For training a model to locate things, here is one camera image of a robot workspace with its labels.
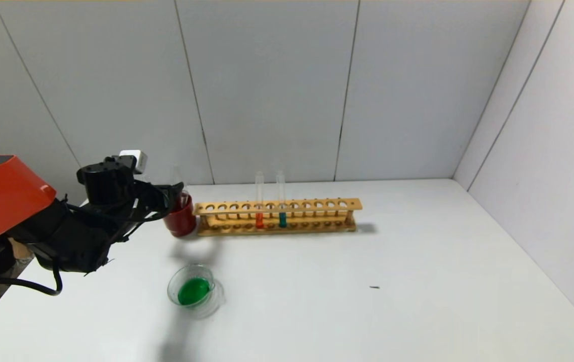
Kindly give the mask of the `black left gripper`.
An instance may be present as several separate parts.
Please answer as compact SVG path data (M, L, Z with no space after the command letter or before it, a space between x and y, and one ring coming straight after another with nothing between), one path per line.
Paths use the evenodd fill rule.
M183 208L184 183L151 184L135 183L137 205L133 207L136 222L149 222L163 219L171 211Z

